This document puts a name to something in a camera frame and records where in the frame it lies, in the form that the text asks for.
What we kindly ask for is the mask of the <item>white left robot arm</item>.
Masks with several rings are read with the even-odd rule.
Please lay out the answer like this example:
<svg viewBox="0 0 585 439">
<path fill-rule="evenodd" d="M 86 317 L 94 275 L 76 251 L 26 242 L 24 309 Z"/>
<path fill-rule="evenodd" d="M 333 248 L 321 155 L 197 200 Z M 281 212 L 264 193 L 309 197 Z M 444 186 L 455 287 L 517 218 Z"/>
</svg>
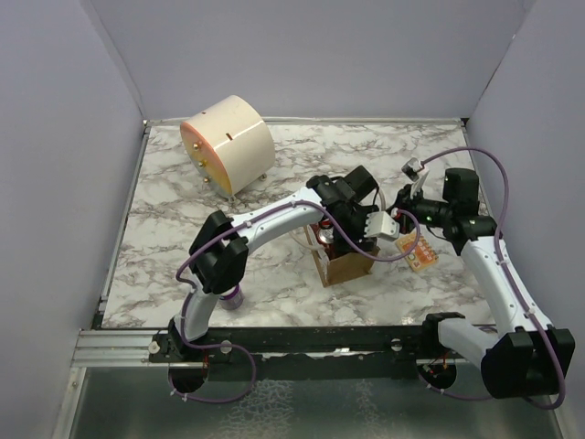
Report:
<svg viewBox="0 0 585 439">
<path fill-rule="evenodd" d="M 284 234 L 325 221 L 334 229 L 333 258 L 355 254 L 360 261 L 372 261 L 378 250 L 376 239 L 366 235 L 367 216 L 378 212 L 378 206 L 361 202 L 377 190 L 375 178 L 358 166 L 344 177 L 311 177 L 304 187 L 262 209 L 233 217 L 222 210 L 210 214 L 175 275 L 191 291 L 169 324 L 173 353 L 184 361 L 199 355 L 218 299 L 239 294 L 249 256 Z"/>
</svg>

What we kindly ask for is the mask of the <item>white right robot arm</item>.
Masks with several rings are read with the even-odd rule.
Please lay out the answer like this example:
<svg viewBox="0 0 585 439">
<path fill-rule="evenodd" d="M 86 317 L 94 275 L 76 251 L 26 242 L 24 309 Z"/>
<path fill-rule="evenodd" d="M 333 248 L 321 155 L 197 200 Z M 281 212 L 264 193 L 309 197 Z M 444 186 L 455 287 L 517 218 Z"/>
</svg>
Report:
<svg viewBox="0 0 585 439">
<path fill-rule="evenodd" d="M 425 167 L 405 165 L 402 171 L 410 183 L 393 204 L 401 211 L 400 231 L 409 233 L 416 224 L 442 230 L 483 290 L 497 330 L 490 336 L 455 312 L 429 314 L 422 324 L 421 350 L 432 358 L 457 352 L 481 371 L 495 399 L 563 397 L 574 337 L 538 309 L 507 257 L 496 221 L 480 214 L 479 177 L 472 169 L 447 169 L 437 201 L 423 195 Z"/>
</svg>

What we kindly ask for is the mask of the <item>red cola can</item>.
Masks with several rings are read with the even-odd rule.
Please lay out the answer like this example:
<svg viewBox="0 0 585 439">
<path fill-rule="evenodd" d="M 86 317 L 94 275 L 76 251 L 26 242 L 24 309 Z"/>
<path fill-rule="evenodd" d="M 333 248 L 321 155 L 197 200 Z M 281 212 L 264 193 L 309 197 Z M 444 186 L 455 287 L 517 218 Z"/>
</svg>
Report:
<svg viewBox="0 0 585 439">
<path fill-rule="evenodd" d="M 331 245 L 335 242 L 334 229 L 319 229 L 316 232 L 316 239 L 322 245 Z"/>
</svg>

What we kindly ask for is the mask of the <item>purple fanta can front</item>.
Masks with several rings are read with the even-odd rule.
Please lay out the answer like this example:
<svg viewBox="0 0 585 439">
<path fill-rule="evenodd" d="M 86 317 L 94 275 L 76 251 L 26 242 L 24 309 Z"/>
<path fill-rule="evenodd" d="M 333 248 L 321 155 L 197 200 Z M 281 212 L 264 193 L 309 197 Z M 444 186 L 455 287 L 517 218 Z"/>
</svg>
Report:
<svg viewBox="0 0 585 439">
<path fill-rule="evenodd" d="M 232 311 L 238 309 L 244 301 L 244 296 L 239 285 L 237 285 L 230 293 L 222 294 L 219 298 L 219 303 L 223 309 Z"/>
</svg>

